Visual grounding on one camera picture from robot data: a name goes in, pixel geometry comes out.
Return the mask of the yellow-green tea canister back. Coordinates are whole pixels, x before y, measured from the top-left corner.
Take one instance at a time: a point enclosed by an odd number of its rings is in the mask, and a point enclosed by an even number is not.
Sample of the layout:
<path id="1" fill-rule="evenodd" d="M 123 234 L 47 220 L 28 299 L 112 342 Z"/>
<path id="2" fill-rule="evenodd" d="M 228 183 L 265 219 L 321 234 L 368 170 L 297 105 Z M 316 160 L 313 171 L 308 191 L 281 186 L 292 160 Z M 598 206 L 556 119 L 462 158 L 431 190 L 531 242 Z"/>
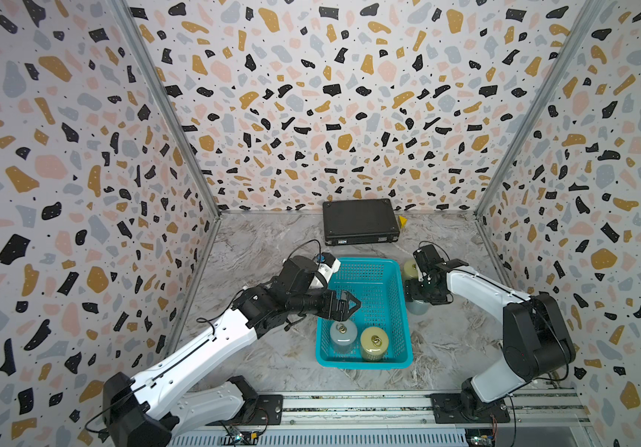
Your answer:
<path id="1" fill-rule="evenodd" d="M 419 279 L 419 272 L 415 260 L 408 260 L 402 266 L 403 280 Z"/>

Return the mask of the teal plastic perforated basket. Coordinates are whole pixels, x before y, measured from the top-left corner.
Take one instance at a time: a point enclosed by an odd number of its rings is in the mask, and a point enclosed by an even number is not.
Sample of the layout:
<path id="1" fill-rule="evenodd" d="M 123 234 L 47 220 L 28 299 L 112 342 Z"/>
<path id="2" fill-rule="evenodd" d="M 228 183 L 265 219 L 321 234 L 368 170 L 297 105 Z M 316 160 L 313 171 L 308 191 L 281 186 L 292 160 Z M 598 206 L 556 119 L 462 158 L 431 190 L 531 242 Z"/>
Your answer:
<path id="1" fill-rule="evenodd" d="M 358 329 L 358 339 L 350 354 L 335 355 L 329 329 L 333 320 L 318 320 L 316 360 L 327 368 L 346 370 L 396 370 L 409 367 L 413 349 L 405 305 L 402 274 L 397 262 L 382 258 L 344 257 L 329 288 L 354 294 L 361 307 L 353 309 L 349 320 Z M 361 334 L 368 327 L 380 327 L 389 337 L 387 354 L 381 361 L 361 357 Z"/>

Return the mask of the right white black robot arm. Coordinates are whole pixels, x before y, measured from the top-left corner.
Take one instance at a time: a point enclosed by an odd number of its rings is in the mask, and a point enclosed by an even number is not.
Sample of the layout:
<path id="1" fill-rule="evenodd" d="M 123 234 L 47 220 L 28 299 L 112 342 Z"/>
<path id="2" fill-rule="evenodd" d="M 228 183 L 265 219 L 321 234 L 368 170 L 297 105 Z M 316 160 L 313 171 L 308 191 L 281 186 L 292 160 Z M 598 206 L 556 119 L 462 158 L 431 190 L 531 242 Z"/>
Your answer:
<path id="1" fill-rule="evenodd" d="M 502 357 L 466 380 L 456 411 L 476 420 L 512 392 L 575 361 L 575 347 L 558 302 L 543 292 L 530 295 L 489 279 L 439 245 L 423 241 L 404 270 L 408 311 L 422 315 L 461 296 L 502 326 Z"/>

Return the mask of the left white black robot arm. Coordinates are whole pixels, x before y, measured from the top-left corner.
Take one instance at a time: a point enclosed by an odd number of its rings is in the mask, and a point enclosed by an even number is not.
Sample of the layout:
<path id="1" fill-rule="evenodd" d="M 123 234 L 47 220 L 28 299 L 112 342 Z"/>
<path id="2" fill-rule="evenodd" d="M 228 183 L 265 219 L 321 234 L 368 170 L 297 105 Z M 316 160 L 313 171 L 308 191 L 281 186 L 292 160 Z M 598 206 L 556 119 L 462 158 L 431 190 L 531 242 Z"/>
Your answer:
<path id="1" fill-rule="evenodd" d="M 269 281 L 241 289 L 208 329 L 166 359 L 132 377 L 112 376 L 104 383 L 98 435 L 116 446 L 167 446 L 208 424 L 253 419 L 259 396 L 243 377 L 201 392 L 193 386 L 277 327 L 290 329 L 293 315 L 349 320 L 361 301 L 330 289 L 340 267 L 331 253 L 290 257 Z"/>

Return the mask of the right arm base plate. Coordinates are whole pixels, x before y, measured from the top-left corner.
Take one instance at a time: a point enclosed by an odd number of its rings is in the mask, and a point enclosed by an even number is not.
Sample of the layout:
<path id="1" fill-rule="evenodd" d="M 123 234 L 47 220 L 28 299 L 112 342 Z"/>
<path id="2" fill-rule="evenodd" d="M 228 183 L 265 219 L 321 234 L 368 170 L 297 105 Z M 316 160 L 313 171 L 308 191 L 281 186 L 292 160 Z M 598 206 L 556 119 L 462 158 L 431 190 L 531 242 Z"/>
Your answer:
<path id="1" fill-rule="evenodd" d="M 504 424 L 510 413 L 504 400 L 482 402 L 465 390 L 459 393 L 434 393 L 429 396 L 436 424 Z"/>

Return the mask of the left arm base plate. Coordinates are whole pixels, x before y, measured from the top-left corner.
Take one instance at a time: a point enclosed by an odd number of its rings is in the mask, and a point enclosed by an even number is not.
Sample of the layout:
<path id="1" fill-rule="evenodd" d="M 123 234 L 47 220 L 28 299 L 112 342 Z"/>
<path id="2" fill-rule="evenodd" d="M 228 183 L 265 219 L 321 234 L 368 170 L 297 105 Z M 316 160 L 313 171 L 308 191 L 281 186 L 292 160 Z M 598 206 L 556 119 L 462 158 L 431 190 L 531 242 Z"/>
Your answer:
<path id="1" fill-rule="evenodd" d="M 259 395 L 244 402 L 239 412 L 225 424 L 237 426 L 279 426 L 282 420 L 284 397 L 281 394 Z"/>

